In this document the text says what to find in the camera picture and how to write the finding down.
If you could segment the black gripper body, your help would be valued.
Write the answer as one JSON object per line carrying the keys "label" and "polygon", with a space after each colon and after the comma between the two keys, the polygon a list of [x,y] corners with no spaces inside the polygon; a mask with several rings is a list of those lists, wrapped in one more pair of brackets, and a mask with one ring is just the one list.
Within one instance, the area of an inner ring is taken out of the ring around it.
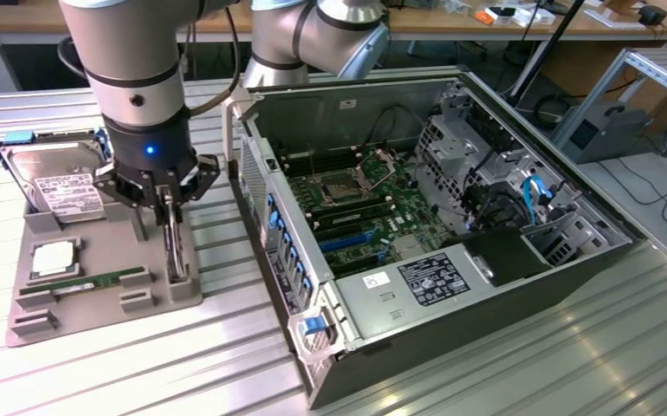
{"label": "black gripper body", "polygon": [[187,110],[179,110],[159,124],[143,127],[104,115],[116,182],[122,188],[180,186],[196,165],[188,121]]}

